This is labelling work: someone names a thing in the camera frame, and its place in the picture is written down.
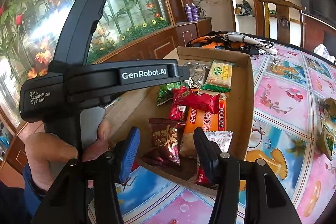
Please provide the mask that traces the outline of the blue sleeve forearm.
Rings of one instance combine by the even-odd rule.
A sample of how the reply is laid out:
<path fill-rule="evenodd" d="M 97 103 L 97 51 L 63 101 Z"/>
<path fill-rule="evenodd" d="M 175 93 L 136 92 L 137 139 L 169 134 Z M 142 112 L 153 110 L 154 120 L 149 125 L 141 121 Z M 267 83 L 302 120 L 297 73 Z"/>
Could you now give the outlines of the blue sleeve forearm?
<path fill-rule="evenodd" d="M 25 188 L 8 187 L 1 182 L 1 223 L 31 223 L 46 192 L 34 183 L 31 169 L 26 164 L 23 171 Z"/>

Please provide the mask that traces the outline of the person's left hand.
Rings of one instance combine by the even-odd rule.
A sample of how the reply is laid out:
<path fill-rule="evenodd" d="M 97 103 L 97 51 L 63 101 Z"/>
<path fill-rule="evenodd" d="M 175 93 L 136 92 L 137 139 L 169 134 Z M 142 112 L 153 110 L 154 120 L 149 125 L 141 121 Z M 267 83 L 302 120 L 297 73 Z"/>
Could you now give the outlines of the person's left hand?
<path fill-rule="evenodd" d="M 82 161 L 95 160 L 108 151 L 110 130 L 110 123 L 104 119 L 98 127 L 97 140 L 83 152 Z M 75 147 L 56 135 L 45 132 L 35 132 L 30 135 L 25 142 L 25 151 L 33 186 L 41 194 L 45 194 L 54 182 L 51 171 L 52 162 L 67 163 L 79 157 Z"/>

